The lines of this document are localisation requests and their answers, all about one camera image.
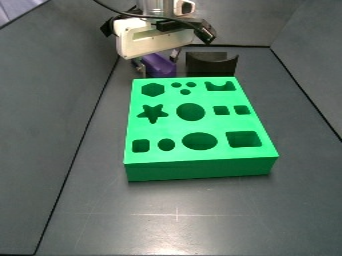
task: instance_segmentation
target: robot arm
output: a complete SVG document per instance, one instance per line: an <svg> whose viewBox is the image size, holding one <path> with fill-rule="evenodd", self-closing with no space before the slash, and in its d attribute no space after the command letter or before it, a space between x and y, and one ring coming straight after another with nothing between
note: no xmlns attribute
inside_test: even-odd
<svg viewBox="0 0 342 256"><path fill-rule="evenodd" d="M138 0L137 6L130 13L105 6L122 14L102 29L108 36L117 35L118 53L125 59L189 45L196 35L206 44L217 38L206 20L189 17L196 12L196 3L190 0Z"/></svg>

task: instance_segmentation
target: green foam block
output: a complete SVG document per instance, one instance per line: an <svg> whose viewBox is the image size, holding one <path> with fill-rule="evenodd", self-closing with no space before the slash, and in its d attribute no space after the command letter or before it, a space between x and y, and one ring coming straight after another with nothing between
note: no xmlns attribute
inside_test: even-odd
<svg viewBox="0 0 342 256"><path fill-rule="evenodd" d="M237 78L134 80L129 181L264 175L279 157Z"/></svg>

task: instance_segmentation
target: square hole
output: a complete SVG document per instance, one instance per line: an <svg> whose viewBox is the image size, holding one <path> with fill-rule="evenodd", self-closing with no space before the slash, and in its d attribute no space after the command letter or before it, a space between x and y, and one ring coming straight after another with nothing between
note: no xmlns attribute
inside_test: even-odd
<svg viewBox="0 0 342 256"><path fill-rule="evenodd" d="M252 113L248 106L236 106L234 109L238 115L250 115Z"/></svg>
<svg viewBox="0 0 342 256"><path fill-rule="evenodd" d="M216 106L214 111L218 116L228 116L230 114L230 110L226 106Z"/></svg>
<svg viewBox="0 0 342 256"><path fill-rule="evenodd" d="M261 147L263 142L257 132L228 132L230 146L233 148Z"/></svg>
<svg viewBox="0 0 342 256"><path fill-rule="evenodd" d="M133 143L134 153L146 153L150 150L150 141L149 140L136 140Z"/></svg>

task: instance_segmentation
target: star-shaped hole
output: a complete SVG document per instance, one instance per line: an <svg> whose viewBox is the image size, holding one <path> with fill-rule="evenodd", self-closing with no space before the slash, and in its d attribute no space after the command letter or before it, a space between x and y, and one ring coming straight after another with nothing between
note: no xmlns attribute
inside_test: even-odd
<svg viewBox="0 0 342 256"><path fill-rule="evenodd" d="M158 105L156 107L152 107L149 105L144 105L145 112L138 115L140 118L149 118L150 123L156 124L160 117L168 117L169 114L162 111L164 105Z"/></svg>

